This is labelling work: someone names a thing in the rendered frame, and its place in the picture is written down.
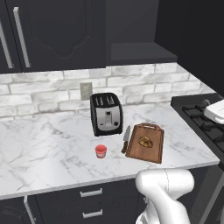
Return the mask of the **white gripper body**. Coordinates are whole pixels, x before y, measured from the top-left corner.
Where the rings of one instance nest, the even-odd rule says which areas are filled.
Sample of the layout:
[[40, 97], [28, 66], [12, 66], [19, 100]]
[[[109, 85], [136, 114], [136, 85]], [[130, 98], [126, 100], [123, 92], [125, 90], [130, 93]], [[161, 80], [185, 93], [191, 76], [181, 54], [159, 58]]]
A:
[[204, 116], [215, 123], [224, 124], [224, 100], [206, 106]]

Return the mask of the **brown bread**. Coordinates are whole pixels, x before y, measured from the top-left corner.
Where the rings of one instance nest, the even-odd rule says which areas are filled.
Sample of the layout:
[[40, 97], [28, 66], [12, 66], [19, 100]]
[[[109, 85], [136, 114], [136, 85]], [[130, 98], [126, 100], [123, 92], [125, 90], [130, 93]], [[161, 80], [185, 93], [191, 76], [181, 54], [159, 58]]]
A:
[[147, 136], [140, 136], [138, 143], [145, 148], [151, 148], [153, 146], [153, 142]]

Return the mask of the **brown wooden cutting board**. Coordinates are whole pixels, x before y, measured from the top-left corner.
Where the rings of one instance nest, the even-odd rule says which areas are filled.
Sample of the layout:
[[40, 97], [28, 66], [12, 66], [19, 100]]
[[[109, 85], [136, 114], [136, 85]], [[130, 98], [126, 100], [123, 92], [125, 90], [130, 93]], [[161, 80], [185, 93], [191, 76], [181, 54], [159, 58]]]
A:
[[[142, 122], [134, 126], [125, 156], [156, 164], [162, 163], [164, 130], [156, 124]], [[138, 143], [141, 136], [147, 136], [152, 142], [151, 148], [145, 148]]]

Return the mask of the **red jam jar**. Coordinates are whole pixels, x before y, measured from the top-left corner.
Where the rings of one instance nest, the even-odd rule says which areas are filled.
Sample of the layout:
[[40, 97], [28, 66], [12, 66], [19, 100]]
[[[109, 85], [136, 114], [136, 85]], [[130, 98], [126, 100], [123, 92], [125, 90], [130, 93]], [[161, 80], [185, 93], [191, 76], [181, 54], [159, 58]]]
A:
[[107, 147], [103, 144], [98, 144], [95, 147], [95, 154], [98, 158], [105, 158], [107, 153]]

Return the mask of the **dark cabinet above hood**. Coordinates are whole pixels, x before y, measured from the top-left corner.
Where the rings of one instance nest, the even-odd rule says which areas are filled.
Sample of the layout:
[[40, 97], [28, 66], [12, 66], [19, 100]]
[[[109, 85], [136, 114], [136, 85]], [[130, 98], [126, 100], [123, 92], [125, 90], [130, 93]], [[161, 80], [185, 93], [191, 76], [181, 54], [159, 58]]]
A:
[[152, 42], [158, 5], [159, 0], [106, 0], [108, 42]]

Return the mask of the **wide dark cabinet door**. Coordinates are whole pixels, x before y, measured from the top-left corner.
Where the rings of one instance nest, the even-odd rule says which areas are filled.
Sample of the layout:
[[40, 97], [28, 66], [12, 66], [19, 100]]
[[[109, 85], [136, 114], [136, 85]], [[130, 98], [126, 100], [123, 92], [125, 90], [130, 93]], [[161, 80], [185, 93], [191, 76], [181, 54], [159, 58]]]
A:
[[[62, 71], [106, 66], [105, 0], [4, 0], [24, 72]], [[30, 68], [18, 37], [19, 16]]]

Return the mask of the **dark base cabinet door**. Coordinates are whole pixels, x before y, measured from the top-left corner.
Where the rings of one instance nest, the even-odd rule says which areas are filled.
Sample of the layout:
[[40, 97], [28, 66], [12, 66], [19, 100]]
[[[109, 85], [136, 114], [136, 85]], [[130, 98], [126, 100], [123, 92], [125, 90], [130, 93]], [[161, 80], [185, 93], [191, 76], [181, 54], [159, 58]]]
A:
[[23, 197], [0, 200], [0, 224], [31, 224]]

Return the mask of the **black stove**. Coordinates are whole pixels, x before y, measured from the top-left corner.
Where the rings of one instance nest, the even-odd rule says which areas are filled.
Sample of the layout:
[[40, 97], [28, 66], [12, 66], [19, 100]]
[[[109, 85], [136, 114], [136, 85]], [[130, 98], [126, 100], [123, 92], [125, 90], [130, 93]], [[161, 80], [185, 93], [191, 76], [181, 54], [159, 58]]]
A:
[[219, 94], [174, 96], [171, 106], [218, 157], [216, 165], [191, 169], [195, 188], [192, 196], [183, 196], [191, 224], [224, 224], [224, 124], [203, 115], [211, 103], [222, 100]]

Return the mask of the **dark range hood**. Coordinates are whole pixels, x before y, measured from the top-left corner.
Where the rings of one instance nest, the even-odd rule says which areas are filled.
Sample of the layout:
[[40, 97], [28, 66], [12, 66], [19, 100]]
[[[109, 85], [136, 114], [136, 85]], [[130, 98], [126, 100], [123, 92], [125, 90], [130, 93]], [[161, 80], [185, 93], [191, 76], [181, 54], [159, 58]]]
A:
[[110, 66], [176, 62], [178, 56], [155, 42], [112, 44], [107, 64]]

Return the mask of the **black and silver toaster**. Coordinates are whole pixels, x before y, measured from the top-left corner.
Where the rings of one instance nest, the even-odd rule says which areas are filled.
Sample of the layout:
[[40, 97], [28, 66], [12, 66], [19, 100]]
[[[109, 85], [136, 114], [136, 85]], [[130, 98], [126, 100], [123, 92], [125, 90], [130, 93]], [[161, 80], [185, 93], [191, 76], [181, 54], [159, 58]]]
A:
[[90, 96], [90, 115], [96, 137], [123, 132], [123, 108], [116, 94], [92, 94]]

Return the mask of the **dark drawer front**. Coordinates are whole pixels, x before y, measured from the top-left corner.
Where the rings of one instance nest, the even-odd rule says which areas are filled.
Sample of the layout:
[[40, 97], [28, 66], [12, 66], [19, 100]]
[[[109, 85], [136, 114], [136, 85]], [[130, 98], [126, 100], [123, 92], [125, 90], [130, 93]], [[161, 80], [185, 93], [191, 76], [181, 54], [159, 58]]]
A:
[[[101, 195], [86, 198], [81, 198], [80, 196], [80, 192], [90, 192], [99, 190], [100, 188], [102, 188]], [[135, 180], [133, 178], [108, 183], [101, 183], [98, 185], [87, 185], [66, 190], [40, 193], [36, 194], [35, 198], [41, 208], [50, 208], [56, 206], [65, 206], [68, 204], [75, 204], [85, 200], [110, 198], [127, 193], [137, 193]]]
[[[102, 216], [83, 219], [88, 214], [103, 210]], [[136, 224], [137, 204], [129, 199], [107, 200], [85, 206], [68, 205], [41, 211], [45, 224]]]

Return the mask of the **grey wall outlet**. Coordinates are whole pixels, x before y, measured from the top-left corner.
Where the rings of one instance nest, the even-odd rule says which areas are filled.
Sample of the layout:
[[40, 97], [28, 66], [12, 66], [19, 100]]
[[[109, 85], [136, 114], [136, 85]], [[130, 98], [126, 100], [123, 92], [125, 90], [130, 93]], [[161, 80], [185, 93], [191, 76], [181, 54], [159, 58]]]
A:
[[91, 82], [80, 84], [80, 98], [83, 101], [88, 100], [92, 94], [93, 94], [93, 87]]

